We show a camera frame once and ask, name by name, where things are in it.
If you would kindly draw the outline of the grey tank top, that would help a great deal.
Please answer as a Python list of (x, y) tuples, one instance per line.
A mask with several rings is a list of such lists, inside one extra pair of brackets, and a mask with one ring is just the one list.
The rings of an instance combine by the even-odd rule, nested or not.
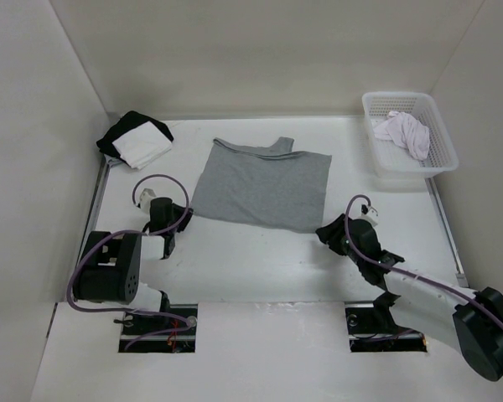
[(294, 151), (280, 137), (269, 147), (216, 138), (195, 187), (195, 214), (236, 224), (312, 233), (323, 222), (332, 157)]

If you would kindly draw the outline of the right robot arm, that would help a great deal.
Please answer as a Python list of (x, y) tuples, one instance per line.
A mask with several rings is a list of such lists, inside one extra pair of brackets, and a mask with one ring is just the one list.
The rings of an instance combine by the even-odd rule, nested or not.
[(497, 381), (503, 376), (503, 295), (497, 290), (473, 291), (413, 272), (402, 274), (403, 257), (383, 249), (365, 219), (342, 214), (315, 233), (335, 254), (350, 258), (364, 280), (382, 291), (371, 308), (378, 332), (421, 332), (457, 351), (484, 379)]

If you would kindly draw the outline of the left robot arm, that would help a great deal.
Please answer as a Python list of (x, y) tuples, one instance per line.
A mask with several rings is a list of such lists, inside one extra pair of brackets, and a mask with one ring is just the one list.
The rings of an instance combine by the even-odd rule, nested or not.
[(169, 298), (140, 280), (141, 264), (166, 260), (175, 247), (175, 235), (184, 231), (194, 210), (171, 198), (148, 197), (138, 205), (149, 214), (143, 230), (124, 230), (112, 237), (107, 231), (89, 234), (80, 259), (82, 267), (68, 285), (68, 303), (100, 303), (101, 310), (143, 313), (143, 324), (152, 333), (167, 331), (171, 324)]

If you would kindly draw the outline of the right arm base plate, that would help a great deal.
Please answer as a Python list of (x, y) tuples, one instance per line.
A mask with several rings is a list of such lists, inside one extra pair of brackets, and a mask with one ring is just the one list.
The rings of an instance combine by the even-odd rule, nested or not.
[(349, 335), (366, 342), (385, 342), (417, 331), (397, 325), (390, 308), (399, 296), (384, 293), (372, 303), (350, 303), (345, 308)]

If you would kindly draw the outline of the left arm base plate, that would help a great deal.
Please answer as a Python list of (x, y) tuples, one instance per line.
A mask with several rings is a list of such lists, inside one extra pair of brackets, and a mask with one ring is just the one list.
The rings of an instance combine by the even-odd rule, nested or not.
[[(171, 304), (168, 307), (168, 313), (189, 320), (192, 327), (187, 331), (182, 331), (182, 334), (195, 335), (198, 318), (197, 305)], [(187, 324), (174, 317), (152, 317), (126, 313), (122, 319), (121, 339), (132, 340), (150, 332), (159, 332), (166, 329), (184, 327), (187, 327)]]

